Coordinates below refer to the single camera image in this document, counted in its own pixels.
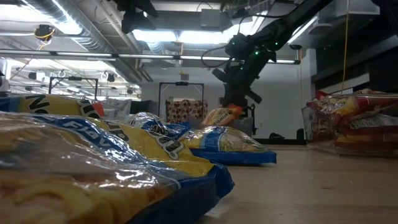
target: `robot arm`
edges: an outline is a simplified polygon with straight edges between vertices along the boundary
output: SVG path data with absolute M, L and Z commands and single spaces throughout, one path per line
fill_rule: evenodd
M 254 35 L 235 35 L 226 45 L 225 52 L 231 58 L 243 62 L 231 66 L 230 60 L 225 72 L 213 71 L 225 83 L 223 107 L 231 104 L 244 106 L 245 96 L 260 103 L 261 97 L 251 91 L 250 86 L 259 78 L 261 70 L 269 60 L 276 62 L 275 52 L 287 43 L 297 28 L 331 2 L 332 0 L 306 0 L 291 13 L 271 22 Z

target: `plastic packaging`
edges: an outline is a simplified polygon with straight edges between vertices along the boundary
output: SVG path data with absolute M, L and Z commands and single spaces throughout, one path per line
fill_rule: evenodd
M 232 189 L 187 148 L 171 158 L 159 135 L 91 121 L 0 113 L 1 223 L 191 223 Z
M 337 154 L 398 156 L 398 95 L 361 90 L 303 109 L 308 145 Z
M 242 108 L 238 106 L 230 106 L 228 108 L 217 108 L 211 110 L 203 120 L 205 126 L 227 126 L 230 122 L 237 119 L 242 114 Z
M 183 137 L 184 134 L 187 133 L 187 131 L 190 129 L 189 127 L 183 125 L 166 123 L 158 116 L 147 112 L 120 116 L 117 118 L 109 119 L 108 121 L 118 124 L 125 124 L 135 128 L 141 128 L 147 131 L 153 131 L 155 133 L 170 137 L 175 140 Z
M 276 163 L 276 153 L 237 129 L 208 126 L 181 140 L 195 156 L 221 164 Z
M 95 110 L 95 107 L 88 100 L 78 100 L 53 95 L 0 98 L 0 111 L 101 118 Z

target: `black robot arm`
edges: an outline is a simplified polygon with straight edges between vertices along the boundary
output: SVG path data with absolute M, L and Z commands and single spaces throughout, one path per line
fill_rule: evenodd
M 250 86 L 259 78 L 261 70 L 269 60 L 276 62 L 275 52 L 287 43 L 297 28 L 331 2 L 332 0 L 306 0 L 288 15 L 271 22 L 254 35 L 234 35 L 226 45 L 225 52 L 241 63 L 231 66 L 230 60 L 224 72 L 213 71 L 225 83 L 223 107 L 230 104 L 244 106 L 245 96 L 260 103 L 261 97 L 251 91 Z

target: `white wall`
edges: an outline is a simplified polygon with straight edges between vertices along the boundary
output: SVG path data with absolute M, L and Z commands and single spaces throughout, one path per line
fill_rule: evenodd
M 300 94 L 300 66 L 268 64 L 260 73 L 260 79 L 252 85 L 252 90 L 262 97 L 262 103 L 256 105 L 257 134 L 254 138 L 268 138 L 270 133 L 277 132 L 287 139 L 295 139 L 296 131 L 302 128 L 301 109 L 312 99 L 310 84 L 310 66 L 302 65 L 303 91 Z M 176 82 L 180 80 L 178 69 L 147 69 L 154 83 L 142 85 L 142 100 L 157 101 L 159 97 L 159 82 Z M 205 100 L 209 110 L 218 107 L 218 98 L 224 95 L 223 84 L 211 71 L 204 68 L 184 69 L 190 74 L 190 82 L 205 83 Z M 174 97 L 198 96 L 196 90 L 170 90 Z

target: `light wood floor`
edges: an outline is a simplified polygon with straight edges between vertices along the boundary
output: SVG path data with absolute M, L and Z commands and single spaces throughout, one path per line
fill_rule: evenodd
M 234 190 L 198 224 L 398 223 L 398 159 L 270 148 L 278 164 L 229 167 Z

